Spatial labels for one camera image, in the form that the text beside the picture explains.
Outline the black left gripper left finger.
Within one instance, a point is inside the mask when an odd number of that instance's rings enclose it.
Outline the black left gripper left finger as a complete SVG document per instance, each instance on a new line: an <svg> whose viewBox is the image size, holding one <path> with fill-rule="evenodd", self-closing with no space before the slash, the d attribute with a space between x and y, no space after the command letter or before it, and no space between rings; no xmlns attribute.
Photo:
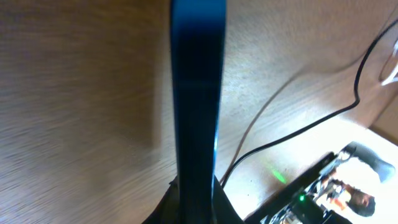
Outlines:
<svg viewBox="0 0 398 224"><path fill-rule="evenodd" d="M142 224L181 224L180 221L180 187L176 176L169 183L159 204Z"/></svg>

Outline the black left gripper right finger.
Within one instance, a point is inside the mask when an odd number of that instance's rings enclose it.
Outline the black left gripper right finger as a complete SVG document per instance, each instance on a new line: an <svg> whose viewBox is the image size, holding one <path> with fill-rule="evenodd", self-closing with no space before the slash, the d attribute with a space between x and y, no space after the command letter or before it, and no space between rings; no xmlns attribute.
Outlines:
<svg viewBox="0 0 398 224"><path fill-rule="evenodd" d="M217 224L244 224L216 177L213 184L213 210Z"/></svg>

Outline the blue Galaxy smartphone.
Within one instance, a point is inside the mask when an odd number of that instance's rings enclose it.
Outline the blue Galaxy smartphone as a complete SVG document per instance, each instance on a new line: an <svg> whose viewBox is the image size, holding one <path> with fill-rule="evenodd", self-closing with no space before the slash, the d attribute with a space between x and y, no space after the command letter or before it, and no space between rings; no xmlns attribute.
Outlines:
<svg viewBox="0 0 398 224"><path fill-rule="evenodd" d="M181 223L213 221L226 32L225 0L170 4L170 56Z"/></svg>

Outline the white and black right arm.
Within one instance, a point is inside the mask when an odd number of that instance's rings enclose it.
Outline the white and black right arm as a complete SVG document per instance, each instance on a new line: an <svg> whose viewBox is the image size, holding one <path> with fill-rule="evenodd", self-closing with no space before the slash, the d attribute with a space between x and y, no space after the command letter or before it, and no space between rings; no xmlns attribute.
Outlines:
<svg viewBox="0 0 398 224"><path fill-rule="evenodd" d="M274 194L246 223L354 223L374 216L382 186L396 174L371 148L352 142L329 153Z"/></svg>

